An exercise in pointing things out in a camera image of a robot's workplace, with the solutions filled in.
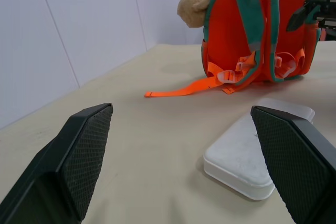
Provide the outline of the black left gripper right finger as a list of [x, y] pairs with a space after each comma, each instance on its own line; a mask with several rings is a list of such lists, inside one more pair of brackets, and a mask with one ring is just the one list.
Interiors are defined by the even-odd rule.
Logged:
[[296, 224], [336, 224], [336, 148], [308, 120], [253, 106], [269, 175]]

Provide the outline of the beige plush bear charm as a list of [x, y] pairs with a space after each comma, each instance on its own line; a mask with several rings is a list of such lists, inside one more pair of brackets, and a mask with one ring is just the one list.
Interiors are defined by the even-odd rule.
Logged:
[[200, 28], [204, 25], [206, 10], [211, 0], [180, 0], [177, 14], [189, 28]]

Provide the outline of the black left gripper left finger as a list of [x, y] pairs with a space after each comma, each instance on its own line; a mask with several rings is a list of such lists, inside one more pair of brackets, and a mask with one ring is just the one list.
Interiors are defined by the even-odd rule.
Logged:
[[0, 203], [0, 224], [81, 224], [99, 178], [111, 103], [73, 114]]

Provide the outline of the orange and green backpack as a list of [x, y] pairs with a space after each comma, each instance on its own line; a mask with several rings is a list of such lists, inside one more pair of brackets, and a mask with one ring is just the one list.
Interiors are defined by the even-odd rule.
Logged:
[[321, 30], [303, 24], [286, 31], [305, 0], [211, 0], [206, 10], [202, 64], [206, 77], [175, 91], [146, 97], [174, 97], [222, 87], [227, 94], [253, 82], [283, 82], [306, 74]]

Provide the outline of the white zippered pouch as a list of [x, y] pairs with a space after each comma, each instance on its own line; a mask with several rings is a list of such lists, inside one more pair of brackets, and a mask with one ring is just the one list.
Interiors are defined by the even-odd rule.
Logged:
[[205, 151], [203, 168], [210, 177], [252, 200], [265, 200], [275, 189], [250, 112]]

